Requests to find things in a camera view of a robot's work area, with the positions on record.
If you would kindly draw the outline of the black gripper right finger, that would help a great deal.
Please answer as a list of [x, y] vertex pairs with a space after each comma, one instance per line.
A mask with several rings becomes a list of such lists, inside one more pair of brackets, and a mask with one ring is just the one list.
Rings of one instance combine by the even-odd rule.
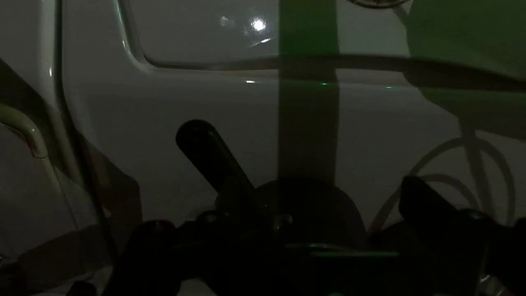
[[490, 241], [492, 223], [485, 214], [452, 206], [418, 177], [403, 180], [398, 209], [403, 221], [431, 247], [462, 242], [487, 246]]

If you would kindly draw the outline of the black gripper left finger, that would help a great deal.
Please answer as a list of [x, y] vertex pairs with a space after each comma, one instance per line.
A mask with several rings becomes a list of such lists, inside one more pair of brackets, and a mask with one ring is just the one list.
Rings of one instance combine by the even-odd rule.
[[206, 121], [189, 121], [176, 134], [176, 145], [217, 191], [217, 208], [230, 214], [255, 214], [255, 188], [227, 144]]

